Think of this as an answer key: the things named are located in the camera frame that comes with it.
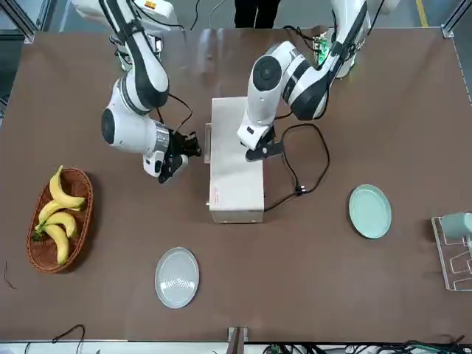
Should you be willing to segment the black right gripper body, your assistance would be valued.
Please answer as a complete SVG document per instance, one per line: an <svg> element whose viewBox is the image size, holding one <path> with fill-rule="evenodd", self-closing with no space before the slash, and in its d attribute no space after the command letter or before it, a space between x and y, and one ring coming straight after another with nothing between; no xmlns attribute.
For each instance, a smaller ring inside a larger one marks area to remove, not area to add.
<svg viewBox="0 0 472 354"><path fill-rule="evenodd" d="M184 153L186 138L177 131L169 130L169 145L167 148L167 159L170 163L187 163Z"/></svg>

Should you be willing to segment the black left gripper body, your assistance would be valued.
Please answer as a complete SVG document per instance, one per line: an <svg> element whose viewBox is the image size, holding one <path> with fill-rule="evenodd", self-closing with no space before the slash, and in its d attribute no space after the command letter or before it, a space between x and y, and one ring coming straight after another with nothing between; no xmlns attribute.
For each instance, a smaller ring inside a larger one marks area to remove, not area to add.
<svg viewBox="0 0 472 354"><path fill-rule="evenodd" d="M274 126L271 126L267 133L260 139L257 148L263 148L267 152L267 145L274 143L276 138L276 131Z"/></svg>

